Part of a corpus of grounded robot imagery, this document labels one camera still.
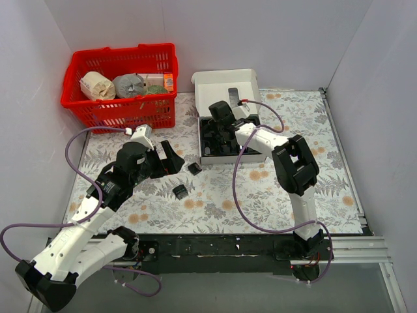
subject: paper roll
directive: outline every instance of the paper roll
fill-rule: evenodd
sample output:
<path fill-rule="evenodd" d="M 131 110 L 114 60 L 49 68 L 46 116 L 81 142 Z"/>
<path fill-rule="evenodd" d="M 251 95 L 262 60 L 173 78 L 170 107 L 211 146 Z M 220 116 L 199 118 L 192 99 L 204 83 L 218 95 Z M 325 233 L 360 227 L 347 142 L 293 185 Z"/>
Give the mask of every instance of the paper roll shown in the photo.
<path fill-rule="evenodd" d="M 86 73 L 79 81 L 79 86 L 90 100 L 111 100 L 116 96 L 114 84 L 99 72 Z"/>

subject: floral pattern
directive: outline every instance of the floral pattern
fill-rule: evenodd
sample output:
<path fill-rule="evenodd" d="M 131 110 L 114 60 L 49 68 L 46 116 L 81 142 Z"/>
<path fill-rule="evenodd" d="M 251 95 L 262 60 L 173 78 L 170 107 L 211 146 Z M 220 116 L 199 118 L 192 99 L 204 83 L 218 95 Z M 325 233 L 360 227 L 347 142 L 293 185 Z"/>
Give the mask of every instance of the floral pattern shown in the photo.
<path fill-rule="evenodd" d="M 263 101 L 283 117 L 283 135 L 304 136 L 317 160 L 320 174 L 315 203 L 319 220 L 332 233 L 361 233 L 357 205 L 320 93 L 271 89 L 261 94 Z M 203 166 L 203 171 L 196 176 L 188 171 L 187 165 L 199 162 L 194 94 L 180 93 L 175 105 L 176 126 L 153 130 L 151 140 L 159 153 L 162 152 L 159 142 L 169 140 L 186 161 L 181 172 L 142 182 L 99 232 L 124 225 L 137 233 L 258 233 L 242 219 L 233 201 L 234 164 Z M 263 124 L 281 128 L 267 109 L 262 108 L 259 117 Z M 81 171 L 96 177 L 127 141 L 128 137 L 123 134 L 92 134 Z M 179 184 L 184 184 L 189 193 L 183 200 L 177 200 L 172 193 Z M 77 177 L 67 218 L 74 214 L 88 187 L 85 180 Z M 241 165 L 237 173 L 237 194 L 242 210 L 257 225 L 271 230 L 293 226 L 291 202 L 277 182 L 271 160 Z"/>

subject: orange label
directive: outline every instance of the orange label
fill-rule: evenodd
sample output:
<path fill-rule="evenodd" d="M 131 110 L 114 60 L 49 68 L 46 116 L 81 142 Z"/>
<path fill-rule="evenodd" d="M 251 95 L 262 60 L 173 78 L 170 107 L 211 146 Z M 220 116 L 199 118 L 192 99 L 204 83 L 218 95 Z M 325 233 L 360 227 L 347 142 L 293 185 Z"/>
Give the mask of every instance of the orange label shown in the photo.
<path fill-rule="evenodd" d="M 164 87 L 169 92 L 174 91 L 174 79 L 172 74 L 164 74 Z"/>

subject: small box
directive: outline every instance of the small box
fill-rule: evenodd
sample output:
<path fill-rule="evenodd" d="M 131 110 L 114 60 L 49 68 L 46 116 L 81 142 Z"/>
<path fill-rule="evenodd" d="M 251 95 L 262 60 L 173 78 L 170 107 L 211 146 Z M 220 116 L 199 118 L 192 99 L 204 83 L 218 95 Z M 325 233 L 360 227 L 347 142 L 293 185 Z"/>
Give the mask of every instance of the small box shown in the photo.
<path fill-rule="evenodd" d="M 196 72 L 192 76 L 192 83 L 195 85 L 195 106 L 199 113 L 199 156 L 201 165 L 235 163 L 240 151 L 236 141 L 229 141 L 227 152 L 219 153 L 211 149 L 207 134 L 207 124 L 212 119 L 209 106 L 226 101 L 231 108 L 238 105 L 240 99 L 261 101 L 256 73 L 252 69 L 242 70 L 214 70 L 208 72 Z M 250 108 L 249 120 L 259 125 L 259 108 L 257 104 L 248 104 Z M 241 158 L 241 162 L 264 162 L 266 156 L 257 151 L 248 149 Z"/>

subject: white cardboard box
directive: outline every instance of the white cardboard box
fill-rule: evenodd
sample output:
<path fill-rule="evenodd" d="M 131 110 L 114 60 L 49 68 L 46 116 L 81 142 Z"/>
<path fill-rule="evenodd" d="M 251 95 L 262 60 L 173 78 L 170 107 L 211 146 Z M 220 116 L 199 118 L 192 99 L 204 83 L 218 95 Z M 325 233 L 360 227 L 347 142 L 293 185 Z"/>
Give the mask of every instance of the white cardboard box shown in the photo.
<path fill-rule="evenodd" d="M 200 122 L 211 118 L 209 106 L 226 101 L 232 108 L 237 106 L 240 99 L 261 101 L 261 94 L 256 80 L 256 72 L 252 69 L 242 70 L 213 70 L 196 72 L 191 78 L 195 85 L 195 107 L 199 114 L 199 156 L 201 164 L 235 163 L 237 155 L 230 156 L 203 156 L 201 148 Z M 251 115 L 258 115 L 259 105 L 248 104 Z M 241 162 L 264 162 L 265 156 L 261 154 L 243 155 Z"/>

